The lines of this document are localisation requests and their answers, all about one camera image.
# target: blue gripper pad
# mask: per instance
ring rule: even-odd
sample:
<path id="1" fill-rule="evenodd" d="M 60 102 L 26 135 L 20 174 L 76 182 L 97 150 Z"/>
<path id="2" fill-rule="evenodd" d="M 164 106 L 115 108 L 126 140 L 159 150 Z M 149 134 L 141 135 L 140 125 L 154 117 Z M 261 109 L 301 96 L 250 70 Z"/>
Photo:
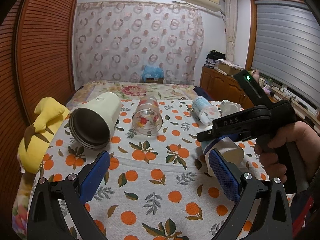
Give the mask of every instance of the blue gripper pad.
<path id="1" fill-rule="evenodd" d="M 110 154 L 104 151 L 81 184 L 79 198 L 82 205 L 92 200 L 109 166 Z"/>
<path id="2" fill-rule="evenodd" d="M 237 203 L 240 199 L 240 185 L 215 150 L 211 150 L 209 153 L 209 165 L 228 200 Z"/>

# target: yellow plush toy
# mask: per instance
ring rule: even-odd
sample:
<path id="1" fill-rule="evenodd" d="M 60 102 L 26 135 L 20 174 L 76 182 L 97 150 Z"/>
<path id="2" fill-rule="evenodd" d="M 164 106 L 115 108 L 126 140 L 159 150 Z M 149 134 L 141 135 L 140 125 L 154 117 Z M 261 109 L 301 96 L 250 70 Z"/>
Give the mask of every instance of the yellow plush toy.
<path id="1" fill-rule="evenodd" d="M 42 158 L 69 110 L 53 98 L 42 98 L 36 106 L 35 114 L 39 116 L 26 129 L 18 148 L 22 173 L 38 172 Z"/>

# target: floral glass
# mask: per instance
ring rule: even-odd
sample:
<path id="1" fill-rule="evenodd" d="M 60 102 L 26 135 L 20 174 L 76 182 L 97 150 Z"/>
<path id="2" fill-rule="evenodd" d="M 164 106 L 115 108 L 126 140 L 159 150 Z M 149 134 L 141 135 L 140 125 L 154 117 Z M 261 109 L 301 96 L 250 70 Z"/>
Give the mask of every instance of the floral glass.
<path id="1" fill-rule="evenodd" d="M 132 117 L 134 129 L 145 135 L 158 132 L 163 124 L 158 101 L 153 96 L 145 96 L 140 99 L 138 107 Z"/>

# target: wooden wardrobe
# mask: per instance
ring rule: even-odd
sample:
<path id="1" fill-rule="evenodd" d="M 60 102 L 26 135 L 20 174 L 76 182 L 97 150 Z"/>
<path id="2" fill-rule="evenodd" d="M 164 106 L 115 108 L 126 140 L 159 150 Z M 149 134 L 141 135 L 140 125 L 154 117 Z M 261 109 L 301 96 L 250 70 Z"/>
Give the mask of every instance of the wooden wardrobe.
<path id="1" fill-rule="evenodd" d="M 0 232 L 12 230 L 20 183 L 17 148 L 41 98 L 74 92 L 71 35 L 77 0 L 17 0 L 0 25 Z"/>

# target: dresser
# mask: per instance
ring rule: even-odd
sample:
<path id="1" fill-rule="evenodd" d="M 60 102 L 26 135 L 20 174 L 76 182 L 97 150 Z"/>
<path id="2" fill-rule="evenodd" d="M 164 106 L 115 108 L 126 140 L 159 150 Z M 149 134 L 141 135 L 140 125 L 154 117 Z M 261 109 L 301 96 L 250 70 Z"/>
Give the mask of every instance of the dresser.
<path id="1" fill-rule="evenodd" d="M 215 69 L 202 67 L 200 87 L 215 101 L 229 100 L 240 104 L 243 109 L 254 107 L 233 77 L 225 76 Z"/>

